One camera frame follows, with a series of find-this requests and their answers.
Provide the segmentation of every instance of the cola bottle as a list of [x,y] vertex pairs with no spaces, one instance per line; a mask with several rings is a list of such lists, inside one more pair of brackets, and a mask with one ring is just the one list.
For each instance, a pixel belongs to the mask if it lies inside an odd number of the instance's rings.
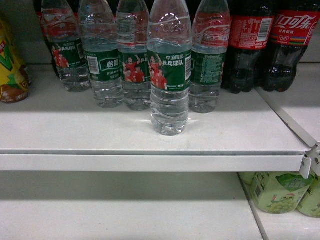
[[232,24],[222,88],[233,94],[252,90],[255,66],[262,50],[267,47],[275,9],[274,0],[232,1]]
[[279,3],[258,69],[258,84],[265,91],[284,92],[290,88],[297,65],[317,27],[319,10],[319,0],[283,0]]

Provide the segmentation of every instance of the water bottle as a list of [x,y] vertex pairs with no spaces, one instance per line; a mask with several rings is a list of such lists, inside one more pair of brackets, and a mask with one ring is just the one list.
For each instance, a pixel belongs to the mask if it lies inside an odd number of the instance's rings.
[[144,0],[120,0],[116,29],[122,87],[124,102],[134,111],[150,108],[148,22],[149,10]]
[[215,110],[230,35],[226,0],[202,0],[193,22],[189,108],[206,114]]
[[78,16],[94,99],[102,108],[115,108],[124,95],[114,15],[106,0],[81,0]]
[[88,90],[90,80],[77,19],[66,0],[43,0],[42,23],[59,77],[68,92]]
[[174,136],[188,122],[192,29],[185,0],[155,0],[148,26],[151,116],[156,132]]

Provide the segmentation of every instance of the coca-cola logo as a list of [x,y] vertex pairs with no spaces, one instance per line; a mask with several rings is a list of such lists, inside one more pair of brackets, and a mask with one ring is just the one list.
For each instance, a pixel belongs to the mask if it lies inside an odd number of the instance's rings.
[[284,14],[278,14],[273,25],[274,28],[282,29],[309,29],[313,24],[316,16],[311,17],[309,15],[303,16],[287,16]]

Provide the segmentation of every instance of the yellow green package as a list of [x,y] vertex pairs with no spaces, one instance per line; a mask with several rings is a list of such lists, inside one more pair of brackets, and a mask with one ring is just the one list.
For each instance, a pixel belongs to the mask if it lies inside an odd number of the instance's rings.
[[309,217],[320,218],[320,180],[315,176],[315,180],[306,191],[300,201],[297,210]]
[[256,206],[270,214],[294,211],[315,179],[304,179],[298,172],[257,172],[250,193]]
[[239,177],[241,178],[241,180],[247,184],[247,185],[251,185],[254,178],[255,178],[256,172],[255,171],[243,171],[243,172],[239,172]]

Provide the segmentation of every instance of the white shelf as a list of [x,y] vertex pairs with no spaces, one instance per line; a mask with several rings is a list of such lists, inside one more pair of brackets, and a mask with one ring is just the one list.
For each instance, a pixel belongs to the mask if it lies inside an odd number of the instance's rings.
[[292,86],[285,92],[260,95],[310,147],[320,143],[320,64],[299,64]]
[[170,137],[150,110],[100,108],[91,90],[69,93],[48,66],[35,69],[30,96],[0,105],[0,171],[298,171],[310,149],[254,90],[222,90],[214,112],[190,112]]
[[284,214],[270,214],[258,209],[249,187],[244,184],[248,201],[264,240],[319,240],[320,218],[308,217],[298,210]]
[[262,240],[236,173],[0,172],[2,240]]

